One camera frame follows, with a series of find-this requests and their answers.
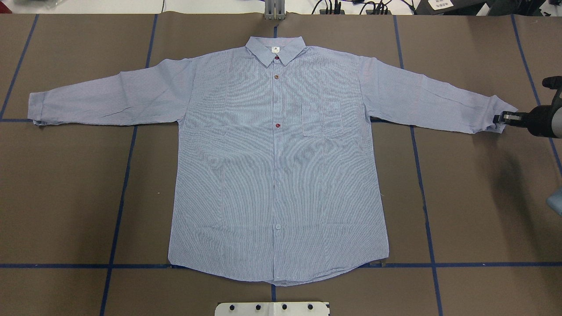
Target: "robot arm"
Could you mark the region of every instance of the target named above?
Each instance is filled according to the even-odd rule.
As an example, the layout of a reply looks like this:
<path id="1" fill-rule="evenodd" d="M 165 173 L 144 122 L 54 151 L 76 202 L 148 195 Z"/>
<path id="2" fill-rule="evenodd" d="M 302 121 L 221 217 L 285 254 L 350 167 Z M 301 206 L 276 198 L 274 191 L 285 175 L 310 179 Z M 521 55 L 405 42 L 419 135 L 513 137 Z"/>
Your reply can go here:
<path id="1" fill-rule="evenodd" d="M 544 78 L 542 85 L 556 90 L 552 105 L 537 106 L 529 113 L 504 111 L 493 122 L 525 127 L 534 136 L 562 138 L 562 76 Z"/>

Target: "blue tape line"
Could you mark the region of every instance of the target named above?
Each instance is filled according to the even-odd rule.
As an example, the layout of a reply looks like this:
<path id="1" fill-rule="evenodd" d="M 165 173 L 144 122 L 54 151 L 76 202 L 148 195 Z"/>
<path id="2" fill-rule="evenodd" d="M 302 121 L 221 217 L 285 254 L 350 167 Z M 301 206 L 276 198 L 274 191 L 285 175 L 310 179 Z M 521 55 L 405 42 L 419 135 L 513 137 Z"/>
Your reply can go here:
<path id="1" fill-rule="evenodd" d="M 20 60 L 17 62 L 16 71 L 13 72 L 12 82 L 10 83 L 10 87 L 8 88 L 8 92 L 6 93 L 4 104 L 2 105 L 2 109 L 0 110 L 0 120 L 2 120 L 2 118 L 4 117 L 4 112 L 6 111 L 8 100 L 10 99 L 10 95 L 12 94 L 13 85 L 14 83 L 16 83 L 17 74 L 20 72 L 21 63 L 24 61 L 25 52 L 28 50 L 29 42 L 31 41 L 31 36 L 33 35 L 33 31 L 35 30 L 38 19 L 39 15 L 36 14 L 35 19 L 33 20 L 33 25 L 31 25 L 31 30 L 29 30 L 28 39 L 25 41 L 24 50 L 21 51 Z"/>
<path id="2" fill-rule="evenodd" d="M 436 263 L 436 268 L 471 268 L 471 267 L 562 267 L 562 262 L 466 262 Z"/>
<path id="3" fill-rule="evenodd" d="M 100 316 L 105 313 L 105 306 L 107 304 L 107 295 L 109 293 L 109 284 L 111 283 L 111 273 L 113 271 L 113 262 L 115 260 L 115 250 L 117 249 L 117 238 L 119 236 L 119 228 L 121 226 L 121 217 L 123 215 L 123 206 L 125 204 L 125 191 L 129 182 L 129 173 L 131 167 L 131 159 L 133 157 L 133 148 L 135 147 L 135 140 L 137 138 L 138 127 L 133 128 L 133 136 L 131 137 L 131 145 L 129 147 L 129 157 L 127 158 L 127 167 L 125 169 L 125 179 L 123 180 L 123 189 L 121 190 L 121 200 L 119 201 L 119 211 L 117 212 L 117 221 L 115 223 L 115 231 L 113 233 L 113 243 L 111 244 L 111 255 L 109 258 L 109 266 L 107 268 L 106 283 L 103 288 L 102 304 L 99 309 Z"/>
<path id="4" fill-rule="evenodd" d="M 0 269 L 107 269 L 109 264 L 74 264 L 74 263 L 0 263 Z M 488 268 L 488 267 L 562 267 L 562 261 L 537 262 L 452 262 L 452 263 L 387 263 L 364 264 L 358 269 L 386 269 L 386 268 Z M 112 269 L 186 269 L 173 264 L 114 264 Z M 272 299 L 275 290 L 272 288 Z"/>
<path id="5" fill-rule="evenodd" d="M 150 57 L 152 55 L 152 45 L 154 44 L 154 34 L 156 33 L 156 23 L 158 22 L 158 14 L 154 15 L 154 22 L 152 23 L 152 34 L 150 35 L 150 44 L 148 45 L 148 54 L 146 56 L 145 68 L 150 67 Z"/>
<path id="6" fill-rule="evenodd" d="M 538 99 L 537 89 L 533 83 L 533 77 L 531 76 L 531 72 L 529 71 L 529 66 L 527 65 L 527 60 L 525 59 L 525 54 L 523 53 L 523 46 L 521 46 L 521 40 L 519 40 L 519 32 L 517 31 L 517 26 L 515 24 L 515 16 L 511 15 L 511 24 L 513 25 L 513 31 L 515 32 L 515 39 L 517 40 L 517 46 L 519 46 L 519 53 L 521 54 L 521 59 L 523 60 L 523 66 L 525 66 L 525 71 L 527 72 L 527 77 L 529 78 L 529 82 L 531 84 L 531 88 L 533 89 L 533 95 L 535 101 L 537 101 L 537 105 L 541 105 L 541 101 Z"/>
<path id="7" fill-rule="evenodd" d="M 394 33 L 396 34 L 396 47 L 398 48 L 398 58 L 400 59 L 400 68 L 404 69 L 404 61 L 402 60 L 402 48 L 400 46 L 400 35 L 398 33 L 398 20 L 396 15 L 392 16 L 394 20 Z"/>
<path id="8" fill-rule="evenodd" d="M 30 119 L 1 119 L 1 122 L 32 122 L 33 120 Z"/>
<path id="9" fill-rule="evenodd" d="M 277 291 L 275 289 L 275 285 L 271 285 L 271 301 L 277 302 Z"/>
<path id="10" fill-rule="evenodd" d="M 73 263 L 2 263 L 0 268 L 7 269 L 107 269 L 108 264 L 73 264 Z"/>
<path id="11" fill-rule="evenodd" d="M 146 56 L 145 68 L 150 66 L 150 58 L 152 54 L 152 46 L 154 44 L 154 35 L 156 33 L 156 23 L 158 22 L 158 14 L 154 14 L 154 22 L 152 23 L 152 33 L 150 35 L 150 44 L 148 45 L 148 52 Z M 111 245 L 111 255 L 109 258 L 109 267 L 107 268 L 106 283 L 103 288 L 102 304 L 99 308 L 99 316 L 103 316 L 105 313 L 105 307 L 107 304 L 107 295 L 109 293 L 109 285 L 111 283 L 111 273 L 114 266 L 115 260 L 115 250 L 117 249 L 117 238 L 119 237 L 119 228 L 121 226 L 121 217 L 123 215 L 123 206 L 125 204 L 125 191 L 127 190 L 127 184 L 129 182 L 129 173 L 131 168 L 131 160 L 133 157 L 133 149 L 135 147 L 135 140 L 137 138 L 138 127 L 133 128 L 133 136 L 131 137 L 131 146 L 129 148 L 129 157 L 127 158 L 127 167 L 125 169 L 125 179 L 123 180 L 123 189 L 121 190 L 121 200 L 119 201 L 119 211 L 117 212 L 117 221 L 115 223 L 115 231 L 113 235 L 113 243 Z"/>
<path id="12" fill-rule="evenodd" d="M 398 48 L 398 58 L 400 60 L 400 68 L 404 69 L 404 60 L 402 58 L 402 48 L 400 46 L 400 34 L 398 32 L 398 20 L 396 16 L 393 15 L 394 21 L 394 30 L 396 34 L 396 46 Z M 416 161 L 416 170 L 418 172 L 418 183 L 421 190 L 421 200 L 423 201 L 423 212 L 425 216 L 425 234 L 427 235 L 427 244 L 429 246 L 429 258 L 431 259 L 431 269 L 433 274 L 433 285 L 435 288 L 435 297 L 437 300 L 437 311 L 439 316 L 443 316 L 443 307 L 441 304 L 441 292 L 439 290 L 439 280 L 437 278 L 437 268 L 434 266 L 435 264 L 435 255 L 433 253 L 433 241 L 431 238 L 431 228 L 429 227 L 429 216 L 427 214 L 427 205 L 425 203 L 425 192 L 423 188 L 423 181 L 422 181 L 422 171 L 420 169 L 419 157 L 418 157 L 418 145 L 416 144 L 416 137 L 414 134 L 414 127 L 410 126 L 410 134 L 412 136 L 412 146 L 414 147 L 414 158 Z"/>
<path id="13" fill-rule="evenodd" d="M 429 247 L 429 258 L 432 263 L 433 285 L 435 287 L 435 296 L 437 298 L 437 311 L 439 316 L 443 316 L 443 306 L 441 304 L 441 292 L 439 290 L 439 280 L 437 279 L 437 269 L 435 265 L 435 255 L 433 252 L 433 241 L 431 238 L 431 227 L 429 226 L 429 215 L 427 213 L 427 204 L 425 203 L 425 190 L 423 188 L 422 170 L 420 168 L 420 161 L 418 156 L 418 144 L 416 143 L 416 136 L 414 127 L 410 126 L 410 134 L 412 136 L 412 146 L 414 147 L 414 159 L 416 161 L 416 171 L 418 172 L 418 184 L 421 190 L 421 200 L 423 202 L 423 213 L 425 216 L 425 234 L 427 235 L 427 244 Z"/>
<path id="14" fill-rule="evenodd" d="M 521 45 L 521 40 L 519 39 L 519 32 L 517 31 L 517 23 L 515 22 L 515 16 L 511 15 L 511 24 L 513 25 L 513 32 L 515 32 L 515 39 L 517 40 L 517 46 L 519 47 L 519 53 L 521 54 L 521 59 L 523 60 L 523 66 L 525 66 L 525 72 L 527 72 L 527 78 L 531 84 L 531 89 L 533 90 L 534 100 L 537 102 L 537 106 L 541 105 L 541 100 L 538 98 L 537 88 L 534 85 L 533 76 L 531 76 L 531 71 L 529 70 L 529 65 L 527 65 L 527 59 L 525 58 L 525 53 L 523 52 L 523 46 Z M 554 158 L 556 159 L 556 165 L 558 166 L 558 172 L 562 175 L 562 164 L 560 163 L 560 157 L 558 156 L 558 151 L 556 146 L 554 146 L 554 141 L 549 138 L 550 147 L 554 153 Z"/>

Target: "shirt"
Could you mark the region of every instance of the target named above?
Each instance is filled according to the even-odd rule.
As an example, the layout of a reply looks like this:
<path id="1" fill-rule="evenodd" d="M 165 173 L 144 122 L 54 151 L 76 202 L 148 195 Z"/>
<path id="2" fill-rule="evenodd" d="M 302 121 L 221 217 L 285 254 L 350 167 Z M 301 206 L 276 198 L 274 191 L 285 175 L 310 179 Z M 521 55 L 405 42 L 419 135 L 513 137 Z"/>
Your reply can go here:
<path id="1" fill-rule="evenodd" d="M 245 47 L 32 93 L 36 125 L 178 122 L 169 260 L 288 286 L 388 257 L 370 116 L 475 133 L 516 109 L 376 58 Z"/>

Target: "shirt collar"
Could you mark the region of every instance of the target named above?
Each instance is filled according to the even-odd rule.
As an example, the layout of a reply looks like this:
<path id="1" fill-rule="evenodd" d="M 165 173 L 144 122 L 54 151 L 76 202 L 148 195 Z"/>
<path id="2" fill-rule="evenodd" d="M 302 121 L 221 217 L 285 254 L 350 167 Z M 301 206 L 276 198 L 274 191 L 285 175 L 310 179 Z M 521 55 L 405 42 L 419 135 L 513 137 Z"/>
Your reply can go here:
<path id="1" fill-rule="evenodd" d="M 271 46 L 279 46 L 281 48 L 279 53 L 272 53 Z M 279 56 L 281 63 L 287 66 L 289 62 L 305 49 L 305 47 L 305 41 L 302 40 L 302 37 L 250 37 L 246 44 L 246 48 L 265 66 L 269 66 L 276 55 Z"/>

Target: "shirt cuff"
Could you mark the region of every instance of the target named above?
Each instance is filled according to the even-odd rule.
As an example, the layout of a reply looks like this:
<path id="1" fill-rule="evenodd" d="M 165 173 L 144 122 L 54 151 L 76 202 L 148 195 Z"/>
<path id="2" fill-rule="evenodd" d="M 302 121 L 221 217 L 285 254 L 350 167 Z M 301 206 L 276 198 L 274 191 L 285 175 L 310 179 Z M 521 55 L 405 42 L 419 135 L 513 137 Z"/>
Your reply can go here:
<path id="1" fill-rule="evenodd" d="M 488 107 L 488 111 L 485 112 L 487 120 L 485 131 L 495 133 L 502 133 L 504 131 L 507 126 L 506 124 L 492 122 L 493 117 L 501 114 L 503 111 L 517 112 L 517 109 L 497 96 L 491 96 L 490 106 Z"/>
<path id="2" fill-rule="evenodd" d="M 28 119 L 33 120 L 33 124 L 35 125 L 47 125 L 47 123 L 41 121 L 44 97 L 44 92 L 34 92 L 29 94 Z"/>

